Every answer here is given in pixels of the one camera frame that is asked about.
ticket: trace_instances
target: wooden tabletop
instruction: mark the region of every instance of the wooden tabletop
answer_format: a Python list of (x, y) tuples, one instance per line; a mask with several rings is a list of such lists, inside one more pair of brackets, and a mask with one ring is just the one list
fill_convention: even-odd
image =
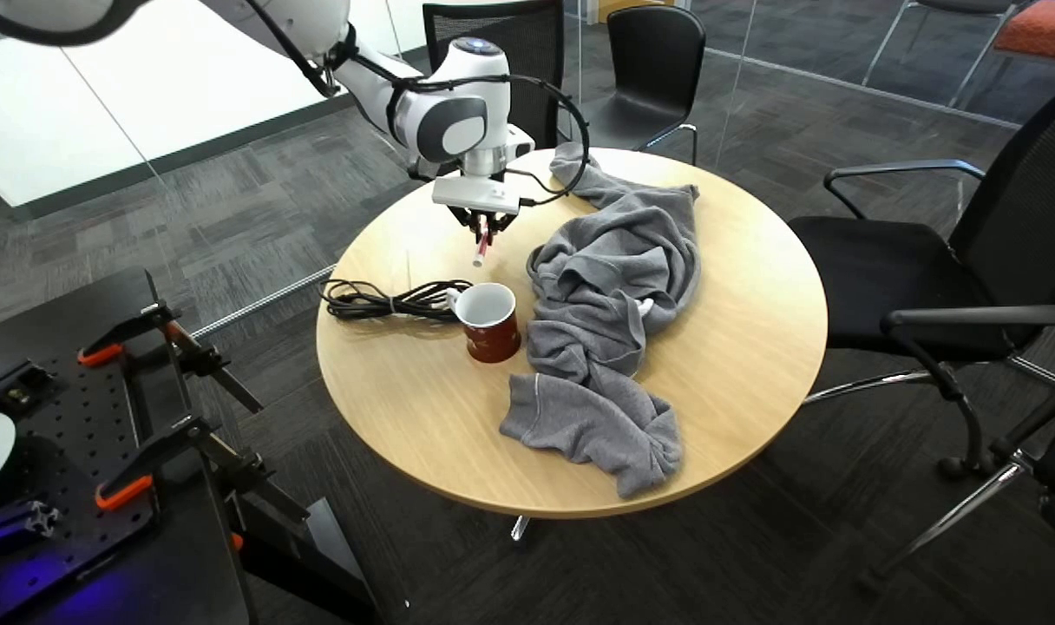
[[(459, 325), (424, 321), (339, 324), (320, 310), (314, 354), (339, 418), (387, 466), (461, 505), (526, 516), (608, 516), (705, 490), (754, 458), (803, 406), (825, 352), (825, 299), (796, 234), (744, 187), (649, 153), (592, 149), (604, 172), (698, 187), (702, 286), (686, 314), (656, 334), (638, 382), (676, 409), (682, 466), (666, 487), (617, 496), (615, 476), (499, 433), (509, 374), (526, 354), (480, 366)], [(553, 153), (517, 168), (548, 177)], [(526, 253), (590, 204), (562, 199), (520, 220), (471, 263), (471, 234), (429, 202), (429, 185), (385, 208), (343, 253), (336, 277), (401, 292), (419, 280), (502, 280), (535, 299)]]

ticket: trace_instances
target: black cable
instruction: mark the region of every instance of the black cable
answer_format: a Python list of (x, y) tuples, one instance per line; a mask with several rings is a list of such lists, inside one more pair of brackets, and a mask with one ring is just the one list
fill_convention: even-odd
[(401, 294), (385, 294), (371, 280), (331, 277), (321, 289), (326, 314), (333, 321), (375, 321), (375, 316), (424, 316), (437, 324), (453, 324), (453, 299), (447, 292), (464, 292), (469, 280), (424, 280)]

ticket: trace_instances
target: red mug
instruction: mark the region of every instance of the red mug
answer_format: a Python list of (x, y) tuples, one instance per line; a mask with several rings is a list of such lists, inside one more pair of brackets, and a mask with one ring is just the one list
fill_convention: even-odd
[(508, 286), (480, 280), (453, 303), (464, 352), (480, 360), (502, 360), (520, 347), (517, 294)]

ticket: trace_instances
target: cable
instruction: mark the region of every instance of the cable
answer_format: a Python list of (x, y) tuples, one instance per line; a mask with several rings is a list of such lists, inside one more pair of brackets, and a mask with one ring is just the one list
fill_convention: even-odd
[(385, 294), (371, 280), (348, 280), (348, 277), (331, 277), (321, 289), (326, 314), (333, 321), (375, 321), (375, 316), (424, 316), (437, 324), (459, 324), (453, 321), (453, 294), (464, 292), (469, 280), (424, 280), (401, 294)]

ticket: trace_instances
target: floor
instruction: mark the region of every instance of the floor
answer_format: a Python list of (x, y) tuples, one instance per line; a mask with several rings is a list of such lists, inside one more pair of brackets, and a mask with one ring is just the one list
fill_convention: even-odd
[[(702, 168), (784, 220), (838, 211), (818, 185), (837, 164), (967, 157), (985, 168), (1021, 123), (845, 84), (878, 42), (872, 27), (886, 27), (896, 5), (762, 5), (747, 49), (727, 42), (744, 8), (694, 5), (712, 32), (726, 32), (712, 38), (694, 106), (705, 127)], [(857, 36), (815, 32), (866, 15)], [(799, 21), (811, 27), (815, 60), (833, 60), (825, 73), (796, 45), (789, 25)], [(601, 32), (590, 36), (585, 60), (598, 71), (585, 71), (582, 88), (601, 93)], [(1055, 80), (1029, 73), (1042, 91), (985, 88), (978, 102), (1036, 106)], [(9, 221), (0, 208), (0, 321), (100, 273), (150, 266), (185, 324), (204, 325), (333, 263), (409, 187), (356, 111), (333, 104), (306, 126), (66, 211)], [(952, 181), (865, 187), (878, 211), (921, 214), (940, 228), (952, 194)], [(971, 487), (932, 469), (959, 450), (961, 426), (929, 388), (805, 406), (754, 466), (708, 494), (636, 516), (535, 525), (523, 544), (509, 544), (509, 516), (414, 487), (348, 429), (314, 371), (311, 316), (314, 286), (211, 334), (262, 413), (242, 413), (207, 382), (191, 388), (229, 440), (252, 446), (277, 466), (277, 487), (333, 505), (385, 621), (1055, 621), (1055, 531), (1036, 516), (1029, 487), (976, 514), (889, 582), (857, 582)], [(1034, 356), (1055, 368), (1055, 334)], [(906, 360), (833, 354), (822, 382), (893, 366)], [(992, 429), (1044, 392), (1003, 368), (967, 371), (965, 382), (988, 406)], [(336, 621), (252, 586), (260, 621)]]

